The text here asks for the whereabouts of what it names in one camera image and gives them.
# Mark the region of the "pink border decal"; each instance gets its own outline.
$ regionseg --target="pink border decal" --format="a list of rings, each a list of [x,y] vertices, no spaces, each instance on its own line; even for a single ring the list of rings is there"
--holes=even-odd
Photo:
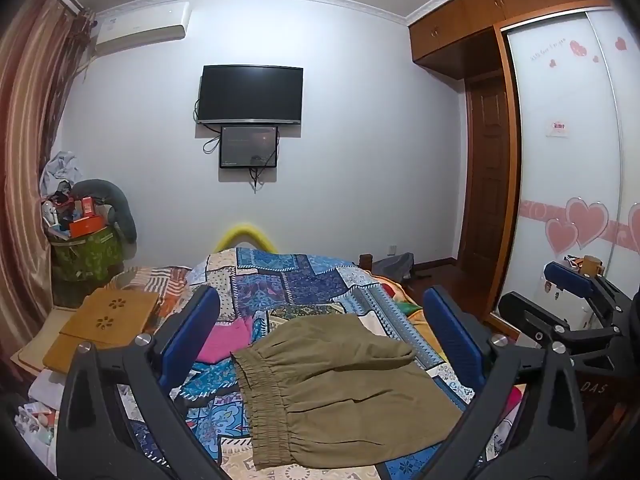
[[[566,219],[566,208],[530,200],[520,202],[518,215],[545,223],[551,219],[556,219],[561,224],[569,223]],[[640,204],[634,205],[629,211],[629,225],[609,220],[598,238],[640,253]]]

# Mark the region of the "small display screen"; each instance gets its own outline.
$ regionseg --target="small display screen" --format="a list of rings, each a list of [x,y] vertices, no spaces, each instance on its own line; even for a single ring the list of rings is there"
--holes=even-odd
[[[275,168],[278,129],[224,126],[220,134],[220,168]]]
[[[199,123],[300,124],[302,69],[210,65],[202,70]]]

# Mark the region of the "bed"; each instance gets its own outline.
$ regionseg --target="bed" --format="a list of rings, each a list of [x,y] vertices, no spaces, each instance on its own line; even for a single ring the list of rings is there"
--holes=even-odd
[[[411,320],[396,301],[412,300],[397,283],[373,276],[354,263],[314,254],[272,254],[250,248],[234,248],[210,254],[194,269],[138,267],[114,278],[109,287],[158,292],[156,325],[189,301],[203,283],[220,295],[218,323],[238,316],[253,316],[251,340],[255,342],[278,325],[299,316],[344,313],[366,320],[372,332],[403,340],[415,348],[416,364],[429,374],[449,398],[464,410],[474,396],[463,386],[436,344],[424,318]],[[146,429],[127,386],[120,393],[136,437],[145,455],[159,464],[164,459]],[[256,471],[251,437],[231,359],[216,364],[196,362],[187,380],[171,392],[184,409],[185,421],[210,456],[234,479],[295,480],[410,480],[434,455],[438,445],[375,466],[340,470],[308,470],[299,465]],[[479,462],[496,456],[494,434]]]

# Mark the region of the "small sign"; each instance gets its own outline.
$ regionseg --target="small sign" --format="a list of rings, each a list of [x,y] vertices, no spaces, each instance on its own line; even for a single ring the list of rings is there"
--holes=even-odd
[[[561,122],[561,121],[556,121],[551,125],[551,130],[549,131],[548,134],[546,134],[547,137],[568,137],[569,136],[569,132],[566,129],[566,124]]]

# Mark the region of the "striped curtain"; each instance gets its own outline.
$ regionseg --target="striped curtain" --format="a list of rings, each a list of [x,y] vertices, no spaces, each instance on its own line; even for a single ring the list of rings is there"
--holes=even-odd
[[[30,341],[52,308],[38,177],[93,16],[26,0],[0,39],[0,352]]]

